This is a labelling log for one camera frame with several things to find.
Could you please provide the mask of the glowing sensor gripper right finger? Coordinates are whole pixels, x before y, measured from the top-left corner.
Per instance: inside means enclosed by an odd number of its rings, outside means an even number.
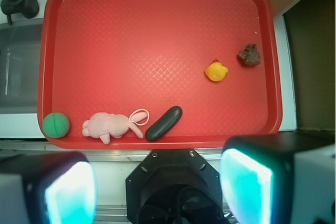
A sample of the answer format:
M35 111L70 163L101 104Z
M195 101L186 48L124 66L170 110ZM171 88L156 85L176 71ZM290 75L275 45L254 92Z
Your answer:
M233 136L219 175L238 223L335 223L334 135Z

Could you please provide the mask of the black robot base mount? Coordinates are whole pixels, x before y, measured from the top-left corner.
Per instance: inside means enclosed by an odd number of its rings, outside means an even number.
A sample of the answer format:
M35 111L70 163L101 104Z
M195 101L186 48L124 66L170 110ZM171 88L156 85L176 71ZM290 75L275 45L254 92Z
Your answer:
M219 172L195 150L153 150L125 180L131 223L228 223Z

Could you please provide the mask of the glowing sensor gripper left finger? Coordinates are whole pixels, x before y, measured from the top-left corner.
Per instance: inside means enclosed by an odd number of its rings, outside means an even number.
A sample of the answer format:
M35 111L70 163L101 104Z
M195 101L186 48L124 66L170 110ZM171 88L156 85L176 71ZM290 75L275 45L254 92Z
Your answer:
M93 223L97 198L81 152L1 157L1 223Z

